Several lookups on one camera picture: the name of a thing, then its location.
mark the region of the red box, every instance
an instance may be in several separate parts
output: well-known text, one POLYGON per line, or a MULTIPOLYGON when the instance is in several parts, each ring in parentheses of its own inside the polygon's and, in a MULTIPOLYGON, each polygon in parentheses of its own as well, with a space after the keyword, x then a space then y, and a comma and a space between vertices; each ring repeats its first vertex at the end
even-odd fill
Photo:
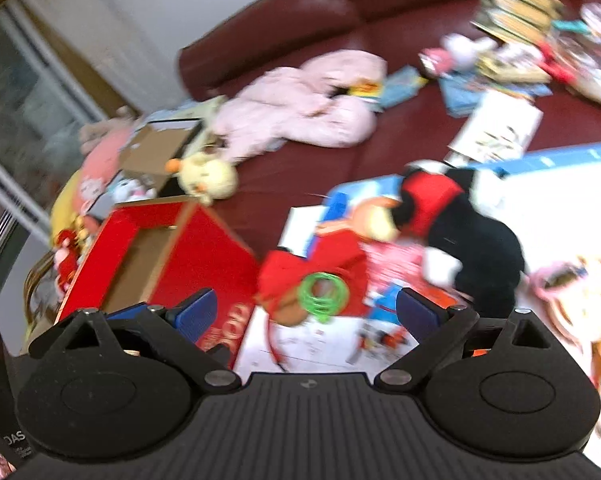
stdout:
POLYGON ((107 313, 140 301, 171 308, 210 286, 218 316, 197 345, 227 344, 233 364, 254 310, 258 268, 249 249, 193 198, 127 203, 103 224, 57 320, 91 306, 107 313))

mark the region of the cardboard box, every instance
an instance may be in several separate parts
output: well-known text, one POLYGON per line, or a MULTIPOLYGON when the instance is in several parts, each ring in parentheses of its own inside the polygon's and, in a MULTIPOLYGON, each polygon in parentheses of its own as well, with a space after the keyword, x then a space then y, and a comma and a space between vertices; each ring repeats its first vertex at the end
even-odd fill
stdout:
POLYGON ((201 129, 202 121, 194 121, 193 127, 163 130, 148 124, 120 152, 120 170, 126 178, 136 178, 159 194, 172 178, 165 171, 165 164, 171 158, 181 158, 187 145, 196 139, 201 129))
POLYGON ((57 320, 90 306, 107 313, 141 301, 171 308, 209 286, 218 316, 197 344, 227 344, 233 363, 254 309, 258 269, 247 247, 191 197, 121 204, 103 224, 57 320))

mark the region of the metal screw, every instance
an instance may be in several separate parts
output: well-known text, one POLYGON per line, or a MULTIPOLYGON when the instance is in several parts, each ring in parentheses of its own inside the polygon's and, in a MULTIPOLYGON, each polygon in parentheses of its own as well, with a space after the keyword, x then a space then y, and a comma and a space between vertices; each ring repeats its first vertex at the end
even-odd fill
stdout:
POLYGON ((391 384, 392 386, 402 386, 412 380, 412 376, 405 370, 399 370, 394 368, 392 370, 385 370, 381 373, 381 381, 385 384, 391 384))
POLYGON ((236 380, 236 374, 229 370, 212 370, 205 374, 205 382, 210 386, 217 388, 221 386, 229 386, 236 380))

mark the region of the paper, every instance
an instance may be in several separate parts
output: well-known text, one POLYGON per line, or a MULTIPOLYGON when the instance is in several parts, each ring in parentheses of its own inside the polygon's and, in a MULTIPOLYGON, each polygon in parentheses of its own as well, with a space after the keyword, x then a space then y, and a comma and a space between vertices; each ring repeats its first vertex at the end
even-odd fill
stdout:
POLYGON ((278 245, 296 256, 306 256, 308 241, 314 235, 323 211, 324 205, 292 207, 278 245))
MULTIPOLYGON (((504 180, 505 198, 497 217, 519 237, 530 270, 574 254, 601 254, 601 162, 535 171, 504 180)), ((290 211, 281 242, 305 250, 313 225, 322 214, 321 206, 290 211)), ((526 294, 521 284, 517 306, 529 307, 547 322, 542 306, 526 294)), ((266 313, 257 308, 249 324, 234 370, 246 381, 254 371, 279 372, 265 343, 266 313)), ((344 372, 362 370, 373 377, 386 367, 380 359, 365 357, 354 366, 341 360, 353 350, 360 320, 337 318, 322 336, 310 327, 280 328, 275 333, 280 350, 292 372, 344 372)), ((587 370, 588 363, 574 345, 562 341, 574 359, 587 370)), ((409 342, 407 351, 415 342, 409 342)), ((585 455, 601 467, 601 439, 593 433, 585 455)))
POLYGON ((542 116, 524 99, 488 90, 449 148, 478 162, 521 158, 542 116))
MULTIPOLYGON (((266 344, 267 320, 264 309, 257 307, 234 365, 234 371, 243 382, 252 372, 280 372, 266 344)), ((396 329, 396 325, 384 321, 373 321, 372 324, 385 332, 396 329)), ((384 349, 361 352, 358 359, 349 364, 347 360, 356 351, 357 333, 362 325, 363 321, 357 317, 335 317, 325 324, 310 317, 298 326, 276 325, 273 339, 280 354, 285 356, 286 369, 291 373, 365 372, 370 381, 418 344, 408 334, 407 344, 399 346, 396 352, 389 353, 384 349)))

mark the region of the green ring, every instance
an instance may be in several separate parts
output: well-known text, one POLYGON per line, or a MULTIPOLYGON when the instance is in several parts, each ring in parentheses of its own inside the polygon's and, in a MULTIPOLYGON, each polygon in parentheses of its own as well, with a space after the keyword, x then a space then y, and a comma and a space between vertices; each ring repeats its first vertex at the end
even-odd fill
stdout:
POLYGON ((298 286, 298 302, 320 323, 326 323, 344 309, 349 300, 349 288, 338 276, 327 272, 315 272, 305 277, 298 286), (314 296, 312 290, 318 280, 327 280, 334 286, 327 296, 314 296))

